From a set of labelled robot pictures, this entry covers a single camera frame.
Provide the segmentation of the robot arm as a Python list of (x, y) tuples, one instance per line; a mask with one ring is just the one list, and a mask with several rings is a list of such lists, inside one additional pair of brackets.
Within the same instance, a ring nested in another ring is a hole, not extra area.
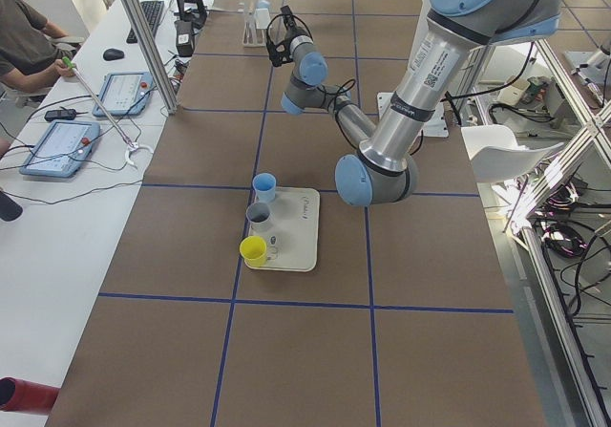
[(550, 36), (559, 22), (560, 0), (429, 1), (428, 31), (378, 122), (346, 89), (325, 83), (327, 64), (310, 32), (289, 7), (281, 9), (284, 40), (267, 48), (274, 66), (294, 65), (282, 106), (291, 114), (327, 111), (353, 143), (354, 154), (341, 157), (335, 167), (336, 189), (345, 203), (367, 207), (406, 199), (417, 182), (410, 148), (470, 52)]

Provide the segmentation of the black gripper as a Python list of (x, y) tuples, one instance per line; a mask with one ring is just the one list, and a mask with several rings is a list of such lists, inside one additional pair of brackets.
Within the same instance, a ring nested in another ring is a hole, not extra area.
[(313, 50), (313, 38), (306, 23), (297, 17), (288, 5), (281, 7), (281, 15), (285, 27), (281, 49), (296, 50), (299, 46), (305, 45), (307, 50)]

